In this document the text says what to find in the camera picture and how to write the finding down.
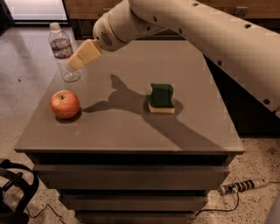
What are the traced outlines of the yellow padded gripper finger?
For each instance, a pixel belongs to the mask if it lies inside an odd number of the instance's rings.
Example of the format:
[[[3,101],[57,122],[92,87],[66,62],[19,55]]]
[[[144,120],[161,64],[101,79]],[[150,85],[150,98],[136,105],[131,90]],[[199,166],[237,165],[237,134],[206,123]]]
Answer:
[[[102,55],[102,48],[94,39],[82,42],[77,51],[69,58],[67,64],[73,70],[79,70],[89,62],[98,59]]]

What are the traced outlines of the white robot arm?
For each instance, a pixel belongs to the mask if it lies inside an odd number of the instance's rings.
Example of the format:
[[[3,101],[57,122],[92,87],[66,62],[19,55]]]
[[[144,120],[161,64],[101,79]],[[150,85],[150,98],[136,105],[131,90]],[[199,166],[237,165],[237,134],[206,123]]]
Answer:
[[[67,66],[78,70],[129,42],[169,29],[280,116],[280,34],[196,0],[122,0],[94,24]]]

